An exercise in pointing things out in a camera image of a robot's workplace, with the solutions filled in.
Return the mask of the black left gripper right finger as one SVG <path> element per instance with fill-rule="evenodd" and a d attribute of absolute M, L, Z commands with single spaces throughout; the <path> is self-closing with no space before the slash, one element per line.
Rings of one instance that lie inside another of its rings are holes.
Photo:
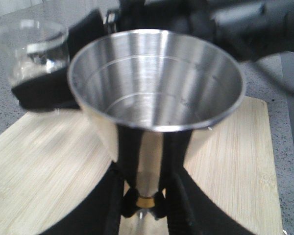
<path fill-rule="evenodd" d="M 251 235 L 253 232 L 221 210 L 181 169 L 166 188 L 171 235 Z"/>

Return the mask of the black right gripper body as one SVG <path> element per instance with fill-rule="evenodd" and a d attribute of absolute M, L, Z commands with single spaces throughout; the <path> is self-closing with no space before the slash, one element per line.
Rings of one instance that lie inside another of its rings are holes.
<path fill-rule="evenodd" d="M 161 29 L 207 40 L 239 60 L 294 51 L 294 0 L 122 0 L 108 33 Z"/>

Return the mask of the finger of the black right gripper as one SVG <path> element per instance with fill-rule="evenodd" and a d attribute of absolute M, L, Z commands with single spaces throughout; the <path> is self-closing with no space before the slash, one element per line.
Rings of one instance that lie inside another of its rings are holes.
<path fill-rule="evenodd" d="M 79 50 L 93 40 L 104 36 L 103 19 L 99 9 L 69 28 L 68 52 L 72 59 Z M 67 81 L 68 67 L 22 82 L 11 89 L 19 105 L 32 112 L 55 109 L 79 109 Z"/>

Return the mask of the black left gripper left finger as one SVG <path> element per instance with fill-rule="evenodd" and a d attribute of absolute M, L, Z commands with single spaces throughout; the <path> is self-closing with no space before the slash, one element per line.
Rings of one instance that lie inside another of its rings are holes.
<path fill-rule="evenodd" d="M 117 235 L 121 220 L 124 180 L 113 168 L 68 215 L 43 235 Z"/>

